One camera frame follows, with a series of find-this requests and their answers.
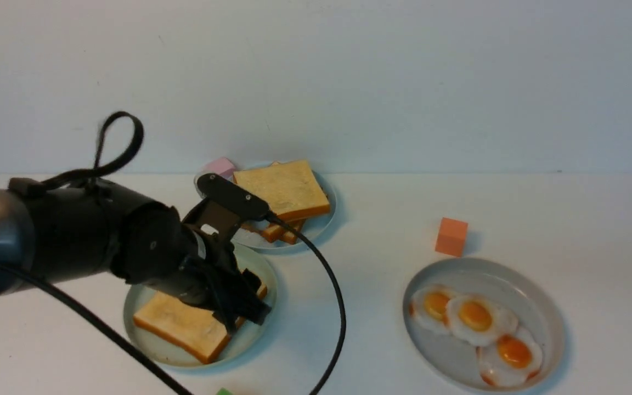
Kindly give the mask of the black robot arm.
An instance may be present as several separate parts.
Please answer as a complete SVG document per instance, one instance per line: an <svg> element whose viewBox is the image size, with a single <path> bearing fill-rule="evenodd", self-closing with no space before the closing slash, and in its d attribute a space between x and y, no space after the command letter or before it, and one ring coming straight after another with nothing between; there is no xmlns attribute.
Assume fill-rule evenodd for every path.
<svg viewBox="0 0 632 395"><path fill-rule="evenodd" d="M0 297L32 288L15 268L50 284L111 273L210 312L230 334L271 306L256 273L238 267L236 215L213 200L181 220L176 208L108 180L28 196L0 189Z"/></svg>

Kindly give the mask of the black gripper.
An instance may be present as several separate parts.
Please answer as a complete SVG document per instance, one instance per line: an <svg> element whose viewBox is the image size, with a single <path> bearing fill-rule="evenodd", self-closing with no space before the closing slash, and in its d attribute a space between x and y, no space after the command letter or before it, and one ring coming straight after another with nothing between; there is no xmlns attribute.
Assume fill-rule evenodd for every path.
<svg viewBox="0 0 632 395"><path fill-rule="evenodd" d="M263 325L272 308L268 285L248 268L240 273L233 250L218 250L193 230L181 232L177 245L161 257L146 285L190 307L214 312L228 335L247 320Z"/></svg>

